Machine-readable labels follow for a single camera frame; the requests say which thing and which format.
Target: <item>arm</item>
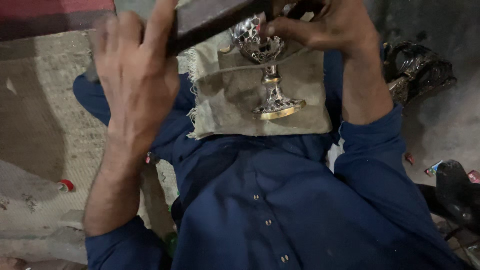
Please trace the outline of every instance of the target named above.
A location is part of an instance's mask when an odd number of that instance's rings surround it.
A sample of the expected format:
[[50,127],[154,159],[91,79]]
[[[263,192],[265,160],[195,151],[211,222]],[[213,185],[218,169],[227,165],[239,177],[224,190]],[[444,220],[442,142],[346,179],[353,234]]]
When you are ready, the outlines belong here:
[[89,269],[159,269],[171,262],[136,214],[142,157],[179,88],[176,60],[165,57],[175,5],[158,0],[146,27],[133,12],[111,15],[97,24],[92,38],[111,118],[85,207]]
[[340,50],[344,60],[343,119],[354,124],[380,119],[392,110],[393,103],[382,77],[378,33],[363,2],[321,2],[324,7],[312,22],[281,17],[262,27],[262,34],[294,39],[312,49]]
[[133,12],[109,16],[97,25],[95,61],[111,118],[104,158],[85,208],[89,236],[126,224],[138,211],[141,159],[179,87],[175,59],[165,59],[174,2],[157,1],[143,42],[143,24]]
[[402,108],[393,106],[382,77],[378,33],[365,6],[361,0],[322,3],[325,6],[313,22],[277,18],[263,29],[267,36],[342,53],[344,122],[340,135],[345,139],[345,153],[335,161],[336,176],[392,223],[451,255],[434,227],[425,200],[403,168]]

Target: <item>beige cloth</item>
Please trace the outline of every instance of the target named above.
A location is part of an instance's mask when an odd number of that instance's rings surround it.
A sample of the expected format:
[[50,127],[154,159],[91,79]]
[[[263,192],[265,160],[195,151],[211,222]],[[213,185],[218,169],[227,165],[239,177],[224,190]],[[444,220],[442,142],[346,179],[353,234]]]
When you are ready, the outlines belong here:
[[[323,53],[307,51],[290,42],[284,53],[287,61],[279,65],[280,86],[289,98],[305,99],[300,111],[273,120],[253,119],[252,109],[263,103],[266,90],[261,84],[262,70],[244,58],[238,49],[222,53],[229,44],[222,33],[191,49],[190,73],[196,86],[196,108],[191,112],[195,131],[189,136],[204,138],[213,134],[251,136],[326,133],[332,125],[325,108]],[[222,72],[233,67],[247,69]]]

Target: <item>goblet base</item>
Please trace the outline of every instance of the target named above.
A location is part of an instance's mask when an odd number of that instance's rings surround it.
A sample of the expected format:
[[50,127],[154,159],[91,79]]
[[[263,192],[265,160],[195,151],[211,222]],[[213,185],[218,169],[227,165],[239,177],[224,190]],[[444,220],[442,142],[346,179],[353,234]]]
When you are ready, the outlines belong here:
[[253,112],[253,118],[259,120],[271,120],[285,117],[300,111],[307,103],[303,99],[272,99],[269,98],[264,104],[258,106]]

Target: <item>red cloth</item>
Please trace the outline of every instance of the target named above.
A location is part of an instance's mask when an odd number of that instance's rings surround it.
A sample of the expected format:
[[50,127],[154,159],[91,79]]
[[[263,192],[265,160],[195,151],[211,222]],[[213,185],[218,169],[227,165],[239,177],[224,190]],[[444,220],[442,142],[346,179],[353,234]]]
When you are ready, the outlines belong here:
[[85,30],[113,0],[0,0],[0,41]]

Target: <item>silver goblet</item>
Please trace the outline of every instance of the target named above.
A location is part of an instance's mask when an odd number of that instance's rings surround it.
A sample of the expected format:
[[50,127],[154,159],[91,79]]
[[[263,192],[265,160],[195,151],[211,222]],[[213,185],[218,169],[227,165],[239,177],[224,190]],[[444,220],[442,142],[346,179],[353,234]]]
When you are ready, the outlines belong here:
[[[275,60],[283,52],[285,42],[279,37],[268,37],[265,42],[262,42],[259,27],[260,19],[254,15],[232,27],[231,37],[233,44],[248,60],[265,64]],[[252,110],[256,119],[280,118],[305,107],[305,100],[285,97],[280,87],[281,81],[282,76],[278,72],[278,65],[263,68],[262,84],[267,91],[267,99],[262,105]]]

